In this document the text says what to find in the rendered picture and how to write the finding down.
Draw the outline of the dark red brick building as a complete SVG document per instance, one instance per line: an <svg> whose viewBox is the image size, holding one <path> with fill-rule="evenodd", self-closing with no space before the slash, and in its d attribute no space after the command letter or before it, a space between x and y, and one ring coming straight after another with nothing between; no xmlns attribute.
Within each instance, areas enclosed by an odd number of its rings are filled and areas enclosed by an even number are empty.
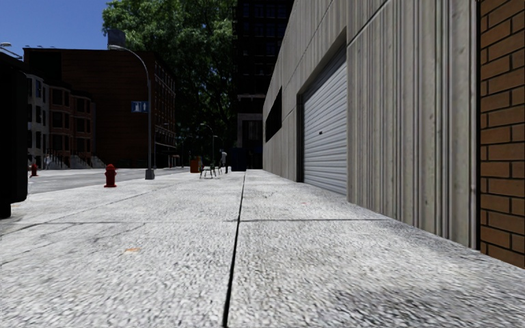
<svg viewBox="0 0 525 328"><path fill-rule="evenodd" d="M131 50L123 31L110 29L108 44ZM152 168L171 167L176 153L175 74L153 51L134 51L151 82ZM47 77L87 92L96 104L95 155L118 167L147 168L146 72L133 54L117 50L26 48L25 62Z"/></svg>

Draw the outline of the dark glass tower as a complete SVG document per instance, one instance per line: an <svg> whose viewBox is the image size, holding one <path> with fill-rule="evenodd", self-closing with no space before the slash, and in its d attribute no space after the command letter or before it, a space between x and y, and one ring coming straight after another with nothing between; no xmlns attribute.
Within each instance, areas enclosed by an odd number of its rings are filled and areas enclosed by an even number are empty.
<svg viewBox="0 0 525 328"><path fill-rule="evenodd" d="M263 167L263 105L294 0L237 0L233 62L237 99L235 171Z"/></svg>

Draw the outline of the red brick row houses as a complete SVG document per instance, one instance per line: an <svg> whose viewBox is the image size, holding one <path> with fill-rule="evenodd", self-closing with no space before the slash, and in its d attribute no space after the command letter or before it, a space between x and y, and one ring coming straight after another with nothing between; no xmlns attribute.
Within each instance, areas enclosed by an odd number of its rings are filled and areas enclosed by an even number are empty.
<svg viewBox="0 0 525 328"><path fill-rule="evenodd" d="M39 169L104 168L95 155L96 104L66 83L27 75L27 164Z"/></svg>

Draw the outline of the trees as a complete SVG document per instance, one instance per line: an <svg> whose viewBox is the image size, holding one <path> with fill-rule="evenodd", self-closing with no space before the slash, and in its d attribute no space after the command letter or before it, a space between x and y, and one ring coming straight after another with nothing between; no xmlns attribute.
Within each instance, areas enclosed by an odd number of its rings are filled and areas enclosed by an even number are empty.
<svg viewBox="0 0 525 328"><path fill-rule="evenodd" d="M178 140L185 152L215 161L229 148L236 114L232 59L237 0L111 0L103 31L119 29L133 51L153 51L175 74Z"/></svg>

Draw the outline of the dark box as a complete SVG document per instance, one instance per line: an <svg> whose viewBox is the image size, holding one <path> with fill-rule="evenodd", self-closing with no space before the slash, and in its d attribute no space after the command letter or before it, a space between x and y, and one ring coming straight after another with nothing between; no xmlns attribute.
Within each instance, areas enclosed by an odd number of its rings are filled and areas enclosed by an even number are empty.
<svg viewBox="0 0 525 328"><path fill-rule="evenodd" d="M27 96L23 63L0 53L0 219L27 197Z"/></svg>

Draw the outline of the pale concrete building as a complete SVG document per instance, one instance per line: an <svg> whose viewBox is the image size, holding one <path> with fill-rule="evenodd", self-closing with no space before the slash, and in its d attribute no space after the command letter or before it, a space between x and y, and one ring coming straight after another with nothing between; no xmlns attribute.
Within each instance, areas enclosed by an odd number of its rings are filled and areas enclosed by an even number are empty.
<svg viewBox="0 0 525 328"><path fill-rule="evenodd" d="M294 0L268 172L479 246L476 0Z"/></svg>

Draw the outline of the grey street lamp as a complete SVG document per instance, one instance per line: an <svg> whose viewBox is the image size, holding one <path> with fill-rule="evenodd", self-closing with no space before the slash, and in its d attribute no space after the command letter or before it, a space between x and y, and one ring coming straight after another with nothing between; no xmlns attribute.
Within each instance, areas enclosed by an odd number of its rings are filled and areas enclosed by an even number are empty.
<svg viewBox="0 0 525 328"><path fill-rule="evenodd" d="M23 56L10 50L12 44L10 42L0 42L0 52L5 53L17 60L23 60Z"/></svg>
<svg viewBox="0 0 525 328"><path fill-rule="evenodd" d="M210 132L211 132L211 140L212 140L211 141L212 142L211 166L212 165L214 166L215 165L215 134L214 134L213 129L211 128L211 126L209 126L208 124L201 122L200 126L207 127L210 130Z"/></svg>
<svg viewBox="0 0 525 328"><path fill-rule="evenodd" d="M148 166L147 166L147 169L145 171L145 179L146 180L154 180L155 175L154 175L154 170L152 168L152 159L151 159L151 150L152 150L152 145L151 145L151 143L152 143L152 135L151 135L151 133L152 133L152 128L151 128L151 123L152 123L152 121L151 121L151 82L150 82L150 75L149 75L149 71L148 71L147 65L145 64L143 59L137 53L135 53L134 51L132 51L132 50L126 48L126 47L118 46L117 44L108 44L107 48L109 50L127 51L127 52L133 54L142 63L142 65L144 67L144 70L146 72L146 82L147 82L147 89L148 89L148 124L147 124L147 127L148 127L148 153L147 153Z"/></svg>

